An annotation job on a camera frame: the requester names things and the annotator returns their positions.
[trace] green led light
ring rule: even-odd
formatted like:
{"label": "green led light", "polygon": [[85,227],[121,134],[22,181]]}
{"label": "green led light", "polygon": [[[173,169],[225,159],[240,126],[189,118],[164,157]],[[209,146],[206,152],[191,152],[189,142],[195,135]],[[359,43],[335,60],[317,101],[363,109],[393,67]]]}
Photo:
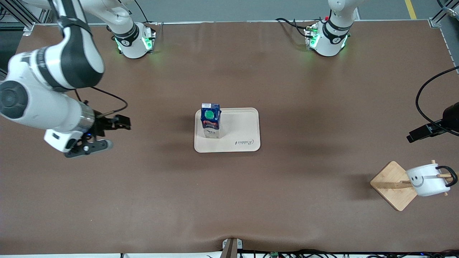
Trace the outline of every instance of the green led light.
{"label": "green led light", "polygon": [[115,42],[116,42],[116,45],[118,46],[118,50],[122,51],[122,50],[121,50],[121,46],[119,45],[119,42],[118,42],[117,39],[115,39]]}
{"label": "green led light", "polygon": [[314,48],[317,46],[317,42],[319,41],[320,39],[320,34],[319,33],[316,33],[313,38],[311,39],[311,47]]}
{"label": "green led light", "polygon": [[142,39],[144,41],[145,48],[147,50],[150,50],[152,48],[151,40],[149,38],[142,38]]}
{"label": "green led light", "polygon": [[341,45],[341,48],[343,48],[346,45],[346,40],[347,40],[347,36],[343,39],[343,44]]}

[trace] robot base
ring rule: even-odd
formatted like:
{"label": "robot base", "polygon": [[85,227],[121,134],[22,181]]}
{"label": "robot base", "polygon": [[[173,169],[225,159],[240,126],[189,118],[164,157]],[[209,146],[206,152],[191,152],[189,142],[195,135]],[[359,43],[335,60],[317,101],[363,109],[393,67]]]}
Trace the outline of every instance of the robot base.
{"label": "robot base", "polygon": [[137,27],[139,27],[140,33],[138,38],[132,42],[131,46],[124,46],[122,44],[123,41],[120,43],[117,39],[115,40],[118,44],[120,54],[123,54],[131,59],[141,58],[146,53],[152,53],[156,39],[155,30],[145,26],[140,22],[136,22],[135,24]]}
{"label": "robot base", "polygon": [[322,28],[325,24],[319,21],[318,23],[311,26],[311,30],[304,30],[306,35],[312,36],[313,38],[306,38],[306,45],[308,49],[315,50],[319,55],[322,56],[334,56],[344,47],[347,37],[346,36],[342,43],[332,44],[328,38],[326,38],[322,32]]}

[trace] white mug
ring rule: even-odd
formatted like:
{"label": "white mug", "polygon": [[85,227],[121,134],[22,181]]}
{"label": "white mug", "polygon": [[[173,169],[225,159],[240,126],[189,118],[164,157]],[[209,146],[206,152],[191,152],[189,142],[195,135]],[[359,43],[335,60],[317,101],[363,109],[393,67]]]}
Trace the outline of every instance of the white mug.
{"label": "white mug", "polygon": [[[453,178],[451,183],[448,184],[444,178],[437,177],[437,175],[441,174],[440,169],[442,168],[448,170],[451,174]],[[458,177],[454,170],[447,166],[439,166],[438,164],[428,164],[411,168],[406,171],[406,174],[419,196],[431,196],[447,192],[450,190],[450,186],[458,182]]]}

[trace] milk carton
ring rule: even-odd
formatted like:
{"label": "milk carton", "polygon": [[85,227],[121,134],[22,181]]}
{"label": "milk carton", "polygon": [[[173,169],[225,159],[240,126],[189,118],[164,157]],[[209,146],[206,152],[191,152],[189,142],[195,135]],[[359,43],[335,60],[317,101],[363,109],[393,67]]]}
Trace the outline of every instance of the milk carton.
{"label": "milk carton", "polygon": [[220,128],[221,112],[219,104],[201,105],[201,122],[206,138],[220,138],[223,135]]}

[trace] wooden base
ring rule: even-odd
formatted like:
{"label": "wooden base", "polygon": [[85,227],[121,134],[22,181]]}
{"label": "wooden base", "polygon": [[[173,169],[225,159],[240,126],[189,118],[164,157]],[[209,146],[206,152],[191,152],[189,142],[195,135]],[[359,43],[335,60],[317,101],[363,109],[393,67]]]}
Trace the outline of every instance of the wooden base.
{"label": "wooden base", "polygon": [[417,196],[405,169],[397,162],[389,162],[371,181],[371,186],[394,209],[403,211]]}

